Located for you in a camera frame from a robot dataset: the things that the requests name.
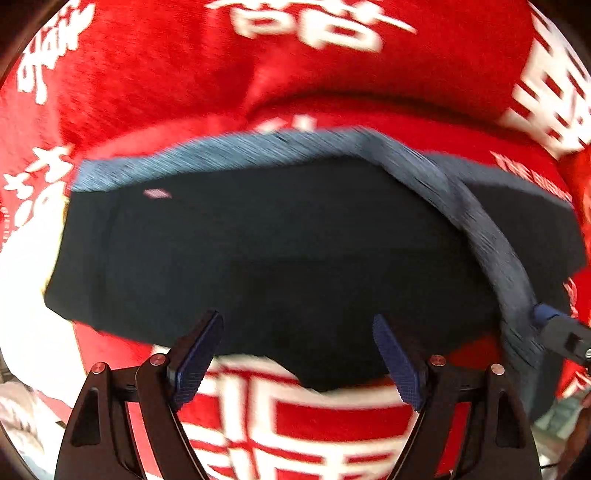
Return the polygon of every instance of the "silver bolt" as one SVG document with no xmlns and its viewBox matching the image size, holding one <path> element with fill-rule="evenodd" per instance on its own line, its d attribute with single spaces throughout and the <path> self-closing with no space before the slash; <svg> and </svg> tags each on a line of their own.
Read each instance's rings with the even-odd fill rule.
<svg viewBox="0 0 591 480">
<path fill-rule="evenodd" d="M 150 357 L 150 364 L 154 365 L 155 367 L 162 365 L 165 361 L 166 361 L 166 355 L 164 355 L 163 353 L 157 353 L 157 354 L 152 355 Z"/>
<path fill-rule="evenodd" d="M 429 361 L 434 367 L 443 367 L 445 365 L 445 357 L 441 355 L 432 355 Z"/>
<path fill-rule="evenodd" d="M 491 371 L 495 375 L 503 375 L 505 373 L 505 367 L 503 367 L 501 364 L 492 364 Z"/>
<path fill-rule="evenodd" d="M 92 366 L 90 371 L 96 375 L 96 374 L 101 374 L 102 372 L 104 372 L 105 368 L 107 368 L 107 366 L 105 365 L 104 362 L 98 362 Z"/>
</svg>

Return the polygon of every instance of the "gray waistband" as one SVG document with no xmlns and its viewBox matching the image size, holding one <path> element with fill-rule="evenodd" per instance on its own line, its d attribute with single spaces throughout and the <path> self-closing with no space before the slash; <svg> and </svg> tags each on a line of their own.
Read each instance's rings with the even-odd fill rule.
<svg viewBox="0 0 591 480">
<path fill-rule="evenodd" d="M 535 295 L 509 241 L 462 182 L 462 177 L 474 175 L 474 168 L 466 170 L 462 161 L 428 158 L 368 129 L 240 134 L 190 141 L 148 157 L 85 161 L 72 190 L 108 191 L 179 173 L 287 166 L 338 156 L 381 166 L 465 233 L 498 298 L 505 362 L 518 374 L 527 408 L 544 353 L 530 322 Z M 506 174 L 506 179 L 510 182 L 512 176 Z"/>
</svg>

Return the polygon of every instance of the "blue gripper pad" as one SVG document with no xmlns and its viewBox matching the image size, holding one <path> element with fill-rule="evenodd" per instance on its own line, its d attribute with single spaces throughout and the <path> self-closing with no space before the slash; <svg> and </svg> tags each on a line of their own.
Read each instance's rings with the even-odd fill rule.
<svg viewBox="0 0 591 480">
<path fill-rule="evenodd" d="M 414 411 L 419 411 L 424 402 L 421 393 L 421 376 L 383 315 L 374 317 L 374 342 L 388 367 L 402 401 L 408 403 Z"/>
<path fill-rule="evenodd" d="M 185 403 L 197 394 L 197 389 L 212 362 L 215 349 L 222 339 L 223 318 L 216 314 L 209 320 L 201 335 L 189 349 L 180 368 L 174 376 L 174 394 L 171 404 L 179 411 Z"/>
</svg>

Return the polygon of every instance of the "black fabric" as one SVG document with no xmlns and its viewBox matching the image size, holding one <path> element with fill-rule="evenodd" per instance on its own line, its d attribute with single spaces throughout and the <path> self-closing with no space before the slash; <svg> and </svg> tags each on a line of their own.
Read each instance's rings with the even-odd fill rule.
<svg viewBox="0 0 591 480">
<path fill-rule="evenodd" d="M 584 264 L 572 211 L 466 184 L 515 248 L 539 301 L 568 311 L 562 283 Z M 218 354 L 267 356 L 319 391 L 387 373 L 372 340 L 375 313 L 443 354 L 499 322 L 463 235 L 353 158 L 74 192 L 46 303 L 67 319 L 160 345 L 216 307 L 228 321 Z"/>
</svg>

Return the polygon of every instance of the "person's hand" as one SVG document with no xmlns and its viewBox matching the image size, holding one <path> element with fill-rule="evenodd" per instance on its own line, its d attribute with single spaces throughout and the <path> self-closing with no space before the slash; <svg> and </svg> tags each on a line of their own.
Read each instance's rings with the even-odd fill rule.
<svg viewBox="0 0 591 480">
<path fill-rule="evenodd" d="M 579 414 L 573 433 L 570 434 L 569 439 L 566 441 L 566 448 L 558 462 L 558 476 L 556 480 L 560 480 L 569 470 L 570 466 L 581 453 L 581 450 L 583 450 L 591 434 L 591 393 L 583 399 L 581 405 L 583 406 L 583 410 Z"/>
</svg>

